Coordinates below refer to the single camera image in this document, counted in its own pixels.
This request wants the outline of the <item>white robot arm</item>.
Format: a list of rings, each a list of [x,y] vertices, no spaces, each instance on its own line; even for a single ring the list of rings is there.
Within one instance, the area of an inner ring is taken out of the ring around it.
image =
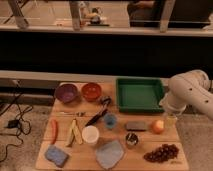
[[[191,70],[172,76],[169,91],[160,100],[165,118],[181,115],[188,105],[195,107],[213,120],[213,93],[209,91],[210,79],[202,70]]]

